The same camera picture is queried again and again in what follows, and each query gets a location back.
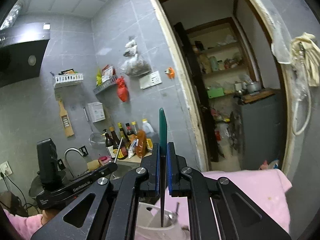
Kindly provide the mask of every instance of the green box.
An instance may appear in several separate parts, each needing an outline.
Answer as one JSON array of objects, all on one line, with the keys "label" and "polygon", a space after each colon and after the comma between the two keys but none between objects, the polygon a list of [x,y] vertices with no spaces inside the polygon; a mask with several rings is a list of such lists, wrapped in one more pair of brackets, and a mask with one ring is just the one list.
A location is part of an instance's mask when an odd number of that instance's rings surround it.
[{"label": "green box", "polygon": [[224,96],[223,88],[211,88],[207,92],[208,98],[217,98]]}]

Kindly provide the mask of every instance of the screw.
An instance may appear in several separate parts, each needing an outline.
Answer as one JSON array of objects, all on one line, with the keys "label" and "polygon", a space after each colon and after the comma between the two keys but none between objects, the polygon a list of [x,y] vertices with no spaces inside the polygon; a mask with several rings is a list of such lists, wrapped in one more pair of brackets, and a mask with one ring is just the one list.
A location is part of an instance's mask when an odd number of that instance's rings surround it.
[{"label": "screw", "polygon": [[190,167],[183,167],[182,170],[181,170],[183,173],[190,173],[192,171],[192,169]]},{"label": "screw", "polygon": [[138,174],[143,174],[145,172],[146,172],[146,169],[143,168],[143,167],[139,167],[139,168],[136,169],[136,173],[138,173]]},{"label": "screw", "polygon": [[105,185],[107,183],[108,183],[108,179],[105,178],[105,177],[101,177],[101,178],[98,179],[98,184],[99,185]]},{"label": "screw", "polygon": [[219,182],[220,182],[221,184],[223,184],[223,185],[229,184],[229,180],[228,180],[227,178],[221,178],[221,179],[219,179]]}]

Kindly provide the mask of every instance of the kitchen sink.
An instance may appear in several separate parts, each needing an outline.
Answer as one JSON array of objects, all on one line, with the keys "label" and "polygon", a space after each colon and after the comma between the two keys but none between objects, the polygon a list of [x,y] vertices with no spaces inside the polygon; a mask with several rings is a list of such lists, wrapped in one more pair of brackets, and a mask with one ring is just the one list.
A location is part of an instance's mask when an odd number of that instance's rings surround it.
[{"label": "kitchen sink", "polygon": [[140,167],[140,163],[126,162],[126,161],[117,162],[117,165],[118,165],[118,169],[113,173],[112,178],[110,178],[110,175],[107,175],[106,178],[110,180],[119,179],[119,178],[122,178],[128,171],[131,171]]}]

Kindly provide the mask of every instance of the electrical socket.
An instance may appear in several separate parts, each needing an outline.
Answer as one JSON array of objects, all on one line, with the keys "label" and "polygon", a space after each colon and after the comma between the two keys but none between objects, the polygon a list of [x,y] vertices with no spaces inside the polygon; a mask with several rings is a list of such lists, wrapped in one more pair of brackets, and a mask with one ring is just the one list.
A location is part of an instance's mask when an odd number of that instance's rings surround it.
[{"label": "electrical socket", "polygon": [[10,174],[13,173],[8,162],[1,163],[0,169],[2,173],[6,176],[9,176]]}]

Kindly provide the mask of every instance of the pot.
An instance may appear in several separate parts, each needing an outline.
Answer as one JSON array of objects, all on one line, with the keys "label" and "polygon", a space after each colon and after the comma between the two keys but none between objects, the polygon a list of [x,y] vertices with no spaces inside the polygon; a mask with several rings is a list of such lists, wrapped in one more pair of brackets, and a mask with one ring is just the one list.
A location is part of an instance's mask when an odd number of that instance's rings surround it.
[{"label": "pot", "polygon": [[251,82],[247,84],[247,90],[249,94],[260,91],[261,90],[261,83],[259,81]]}]

